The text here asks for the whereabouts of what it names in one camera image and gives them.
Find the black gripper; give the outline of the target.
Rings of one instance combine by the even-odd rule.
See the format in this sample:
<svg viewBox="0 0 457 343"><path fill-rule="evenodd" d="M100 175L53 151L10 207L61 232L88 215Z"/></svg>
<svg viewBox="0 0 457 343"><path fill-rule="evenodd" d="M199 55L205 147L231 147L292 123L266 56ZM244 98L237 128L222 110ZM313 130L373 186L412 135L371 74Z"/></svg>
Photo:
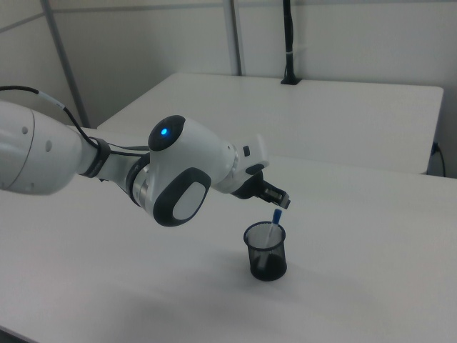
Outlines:
<svg viewBox="0 0 457 343"><path fill-rule="evenodd" d="M286 191L264 181L262 171L254 174L231 194L239 199L264 198L266 202L275 204L282 209L288 209L291 203Z"/></svg>

